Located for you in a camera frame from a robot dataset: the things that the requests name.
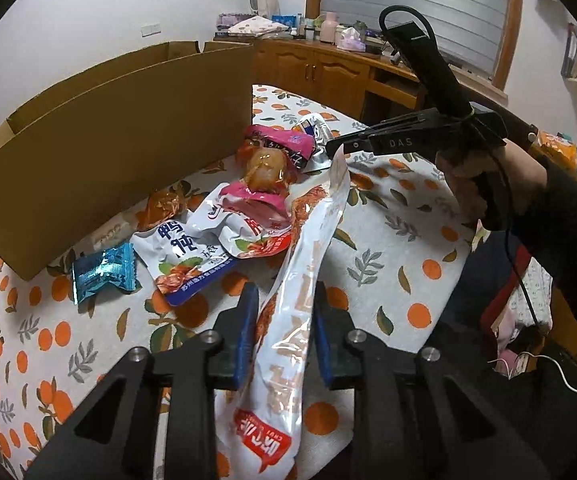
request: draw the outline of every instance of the folded cloth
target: folded cloth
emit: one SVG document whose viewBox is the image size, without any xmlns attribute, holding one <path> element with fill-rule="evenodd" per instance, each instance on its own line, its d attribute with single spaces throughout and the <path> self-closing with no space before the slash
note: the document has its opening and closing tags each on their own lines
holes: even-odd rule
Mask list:
<svg viewBox="0 0 577 480">
<path fill-rule="evenodd" d="M 229 34 L 246 34 L 248 36 L 261 36 L 267 32 L 281 32 L 283 30 L 288 30 L 286 25 L 281 23 L 272 22 L 268 18 L 263 16 L 253 16 L 248 20 L 233 25 L 233 27 L 228 29 Z"/>
</svg>

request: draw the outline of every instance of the pink thermos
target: pink thermos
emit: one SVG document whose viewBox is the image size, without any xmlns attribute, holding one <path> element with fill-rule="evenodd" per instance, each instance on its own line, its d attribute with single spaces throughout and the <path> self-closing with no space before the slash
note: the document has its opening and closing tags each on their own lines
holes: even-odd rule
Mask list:
<svg viewBox="0 0 577 480">
<path fill-rule="evenodd" d="M 321 24 L 319 40 L 324 43 L 335 43 L 335 30 L 337 29 L 337 13 L 327 12 L 326 20 Z"/>
</svg>

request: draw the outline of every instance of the blue candy wrapper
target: blue candy wrapper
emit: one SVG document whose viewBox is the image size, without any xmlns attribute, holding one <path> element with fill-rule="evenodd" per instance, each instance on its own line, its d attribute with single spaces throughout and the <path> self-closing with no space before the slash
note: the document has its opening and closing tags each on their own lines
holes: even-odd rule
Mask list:
<svg viewBox="0 0 577 480">
<path fill-rule="evenodd" d="M 94 296 L 108 283 L 133 292 L 136 290 L 133 244 L 127 242 L 83 256 L 73 262 L 72 273 L 75 304 Z"/>
</svg>

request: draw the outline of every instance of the person's arm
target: person's arm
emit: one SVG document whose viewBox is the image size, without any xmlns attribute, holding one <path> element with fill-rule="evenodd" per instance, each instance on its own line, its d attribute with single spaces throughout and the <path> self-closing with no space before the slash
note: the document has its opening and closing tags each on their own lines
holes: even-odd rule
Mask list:
<svg viewBox="0 0 577 480">
<path fill-rule="evenodd" d="M 554 164 L 540 164 L 513 142 L 495 150 L 513 192 L 512 231 L 553 277 L 577 319 L 577 184 Z M 456 168 L 438 156 L 436 164 L 470 219 L 482 218 L 486 202 L 471 180 L 497 171 L 487 153 L 473 153 Z M 495 201 L 505 197 L 495 197 Z"/>
</svg>

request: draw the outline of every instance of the floral tablecloth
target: floral tablecloth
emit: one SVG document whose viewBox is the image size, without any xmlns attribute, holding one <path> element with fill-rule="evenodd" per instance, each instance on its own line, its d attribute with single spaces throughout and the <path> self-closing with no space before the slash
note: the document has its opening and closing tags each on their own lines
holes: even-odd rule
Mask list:
<svg viewBox="0 0 577 480">
<path fill-rule="evenodd" d="M 290 128 L 301 116 L 318 112 L 336 135 L 363 127 L 281 89 L 255 85 L 253 94 L 254 123 Z M 319 279 L 329 302 L 347 309 L 358 327 L 390 346 L 417 351 L 457 283 L 473 232 L 462 226 L 443 175 L 416 154 L 358 153 L 347 162 L 347 207 Z M 208 191 L 240 174 L 231 157 L 180 186 L 194 210 Z M 138 214 L 145 202 L 131 211 Z M 0 462 L 16 478 L 129 348 L 173 348 L 212 327 L 221 310 L 235 306 L 247 280 L 257 283 L 264 297 L 284 256 L 243 260 L 221 282 L 175 308 L 155 290 L 138 260 L 137 292 L 106 288 L 82 309 L 70 297 L 68 271 L 85 245 L 76 245 L 31 282 L 0 259 Z M 160 422 L 168 416 L 168 399 L 165 391 Z M 304 380 L 302 445 L 289 476 L 307 479 L 319 471 L 350 442 L 352 421 L 352 393 L 326 391 L 312 361 Z M 166 424 L 160 423 L 156 478 L 163 475 L 165 432 Z M 218 469 L 221 477 L 232 475 L 221 452 Z"/>
</svg>

